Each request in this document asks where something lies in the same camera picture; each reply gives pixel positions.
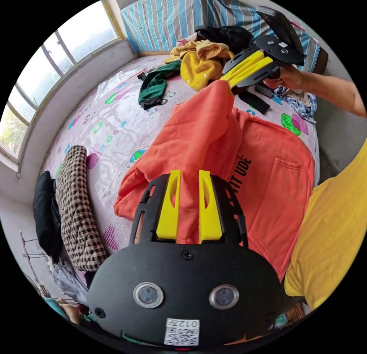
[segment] orange hoodie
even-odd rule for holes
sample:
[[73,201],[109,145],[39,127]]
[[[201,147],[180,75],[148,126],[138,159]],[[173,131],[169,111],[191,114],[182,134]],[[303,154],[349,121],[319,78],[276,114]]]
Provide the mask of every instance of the orange hoodie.
[[293,133],[238,111],[233,103],[228,83],[217,80],[176,105],[124,176],[114,211],[133,220],[148,183],[181,169],[177,243],[198,243],[198,173],[210,171],[237,191],[249,247],[282,279],[312,190],[313,158]]

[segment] window frame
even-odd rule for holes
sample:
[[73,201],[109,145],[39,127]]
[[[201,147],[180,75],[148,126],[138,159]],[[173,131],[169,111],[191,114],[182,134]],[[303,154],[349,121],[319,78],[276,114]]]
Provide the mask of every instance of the window frame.
[[83,66],[85,63],[87,63],[88,61],[90,61],[94,55],[102,53],[103,51],[107,50],[108,48],[116,45],[119,41],[124,40],[125,37],[123,36],[123,34],[121,33],[120,29],[118,28],[115,20],[116,20],[116,16],[114,16],[111,13],[111,9],[109,8],[109,3],[107,0],[100,0],[97,2],[101,2],[102,6],[104,8],[104,11],[106,12],[106,15],[110,21],[111,24],[111,28],[114,30],[115,34],[116,34],[116,38],[101,45],[100,47],[98,47],[97,49],[95,49],[94,51],[90,52],[88,55],[86,55],[84,58],[82,58],[80,61],[76,61],[74,59],[74,57],[72,56],[72,54],[70,53],[69,49],[67,48],[67,46],[65,45],[65,42],[63,41],[63,39],[60,36],[60,33],[58,32],[58,29],[56,29],[56,31],[54,31],[60,46],[62,47],[62,49],[64,50],[65,54],[67,55],[67,57],[70,59],[71,63],[73,64],[73,67],[70,68],[66,73],[63,73],[61,71],[61,69],[58,67],[58,65],[55,63],[55,61],[52,59],[51,55],[49,54],[47,48],[45,47],[44,43],[42,43],[41,45],[41,49],[44,53],[44,55],[46,56],[46,58],[48,59],[48,61],[50,62],[51,66],[53,67],[53,69],[58,73],[58,75],[60,76],[59,80],[53,85],[53,87],[48,91],[47,95],[43,98],[43,100],[40,102],[40,104],[37,106],[29,97],[28,95],[22,90],[22,88],[20,87],[18,81],[15,83],[15,88],[17,89],[17,91],[19,92],[19,94],[23,97],[23,99],[36,111],[35,114],[33,115],[33,118],[30,122],[28,122],[17,110],[16,108],[11,104],[11,102],[7,101],[7,106],[9,107],[10,111],[16,116],[16,118],[18,118],[23,124],[25,124],[27,126],[27,131],[23,137],[23,141],[19,150],[19,155],[18,158],[16,158],[13,154],[13,152],[8,149],[6,147],[5,144],[0,142],[0,155],[3,155],[5,157],[7,157],[8,159],[10,159],[13,163],[15,163],[15,165],[18,166],[18,172],[20,172],[21,167],[22,167],[22,163],[23,163],[23,158],[24,158],[24,150],[27,147],[30,135],[32,134],[34,125],[36,124],[38,117],[40,115],[40,113],[43,111],[43,109],[45,108],[45,106],[47,105],[47,102],[54,96],[54,94],[59,90],[60,87],[63,86],[63,84],[68,80],[69,76],[73,75],[75,73],[76,70],[78,70],[81,66]]

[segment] person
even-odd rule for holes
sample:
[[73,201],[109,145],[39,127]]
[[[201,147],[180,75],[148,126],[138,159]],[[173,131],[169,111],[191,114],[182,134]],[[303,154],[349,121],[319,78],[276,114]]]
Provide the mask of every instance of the person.
[[283,86],[291,90],[302,90],[349,113],[367,118],[367,111],[355,84],[338,77],[302,72],[292,65],[285,65],[280,68],[279,79],[266,79],[264,84],[271,89]]
[[[287,65],[280,68],[279,79],[266,79],[264,83],[272,89],[284,86],[314,94],[367,118],[362,98],[352,82],[301,72]],[[286,272],[286,294],[304,296],[312,310],[319,307],[349,270],[366,229],[367,139],[342,172],[313,189]],[[357,290],[357,286],[351,287],[350,300]]]

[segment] human hand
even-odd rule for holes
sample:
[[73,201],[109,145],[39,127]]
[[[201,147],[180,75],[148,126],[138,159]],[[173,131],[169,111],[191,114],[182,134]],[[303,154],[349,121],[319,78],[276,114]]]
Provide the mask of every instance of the human hand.
[[264,84],[271,89],[276,89],[279,86],[283,86],[291,90],[302,89],[303,75],[300,70],[292,66],[291,64],[280,67],[280,78],[272,80],[266,78]]

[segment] striped blanket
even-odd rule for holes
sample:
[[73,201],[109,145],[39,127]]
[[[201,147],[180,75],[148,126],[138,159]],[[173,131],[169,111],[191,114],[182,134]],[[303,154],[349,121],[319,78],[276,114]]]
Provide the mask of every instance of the striped blanket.
[[[274,35],[254,8],[238,0],[140,0],[123,8],[121,17],[135,53],[171,51],[199,25],[242,26],[253,40],[263,34]],[[294,29],[306,54],[305,65],[299,68],[312,72],[320,46],[298,27]]]

